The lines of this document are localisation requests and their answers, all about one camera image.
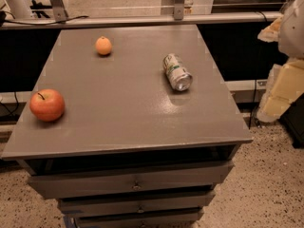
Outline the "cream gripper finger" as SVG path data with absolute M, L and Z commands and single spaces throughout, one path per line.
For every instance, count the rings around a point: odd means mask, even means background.
M 283 66 L 274 64 L 256 117 L 264 123 L 278 120 L 303 93 L 304 61 L 289 60 Z
M 267 43 L 277 42 L 281 22 L 282 17 L 276 18 L 270 26 L 260 31 L 257 39 Z

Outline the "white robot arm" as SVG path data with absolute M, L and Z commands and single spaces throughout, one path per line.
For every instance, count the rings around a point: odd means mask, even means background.
M 265 123 L 278 120 L 304 93 L 304 0 L 294 0 L 257 38 L 278 42 L 288 56 L 283 66 L 273 65 L 256 117 Z

